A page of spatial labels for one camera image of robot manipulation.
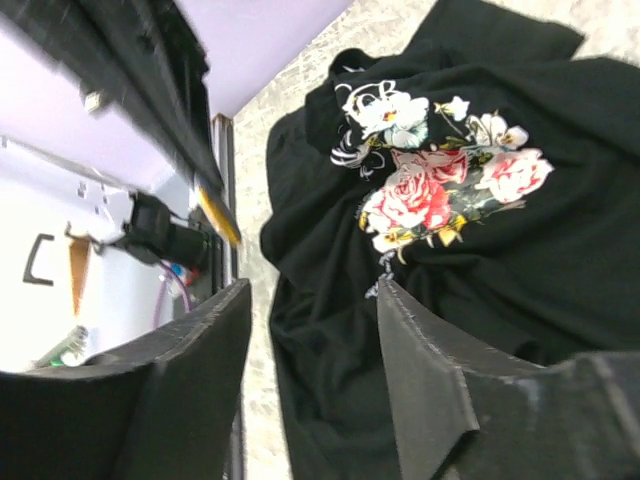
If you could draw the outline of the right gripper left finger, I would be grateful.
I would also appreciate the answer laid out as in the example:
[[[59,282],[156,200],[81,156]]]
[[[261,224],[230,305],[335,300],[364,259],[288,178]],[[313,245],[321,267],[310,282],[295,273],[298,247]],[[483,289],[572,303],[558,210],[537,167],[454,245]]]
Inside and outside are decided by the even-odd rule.
[[[251,333],[241,279],[78,367],[1,377],[5,479],[219,479]]]

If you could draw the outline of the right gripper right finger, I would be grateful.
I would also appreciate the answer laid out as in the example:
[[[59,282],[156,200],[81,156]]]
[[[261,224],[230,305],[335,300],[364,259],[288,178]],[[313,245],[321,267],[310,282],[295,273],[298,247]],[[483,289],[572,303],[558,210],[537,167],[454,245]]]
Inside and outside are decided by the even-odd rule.
[[[434,315],[392,281],[377,299],[406,479],[635,479],[639,355],[542,367]]]

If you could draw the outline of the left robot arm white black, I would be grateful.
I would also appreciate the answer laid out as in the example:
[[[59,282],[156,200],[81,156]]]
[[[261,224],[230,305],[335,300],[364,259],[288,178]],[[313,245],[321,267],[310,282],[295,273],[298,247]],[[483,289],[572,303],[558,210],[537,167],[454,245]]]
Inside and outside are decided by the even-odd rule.
[[[208,127],[209,67],[174,1],[1,5],[1,195],[66,236],[204,269],[235,238]]]

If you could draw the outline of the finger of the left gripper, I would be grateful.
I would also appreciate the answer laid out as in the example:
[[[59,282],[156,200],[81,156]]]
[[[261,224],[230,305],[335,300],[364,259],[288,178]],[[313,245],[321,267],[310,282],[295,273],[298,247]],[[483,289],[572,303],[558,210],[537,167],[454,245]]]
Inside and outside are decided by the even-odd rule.
[[[4,1],[1,14],[122,107],[189,182],[218,190],[205,52],[173,1]]]

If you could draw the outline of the black printed t-shirt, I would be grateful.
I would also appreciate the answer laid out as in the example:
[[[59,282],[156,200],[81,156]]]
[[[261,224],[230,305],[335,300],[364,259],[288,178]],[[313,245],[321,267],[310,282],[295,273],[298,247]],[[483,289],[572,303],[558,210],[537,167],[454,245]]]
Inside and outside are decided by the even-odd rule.
[[[508,354],[639,346],[639,71],[484,1],[337,55],[272,127],[269,318],[296,479],[397,479],[380,279]]]

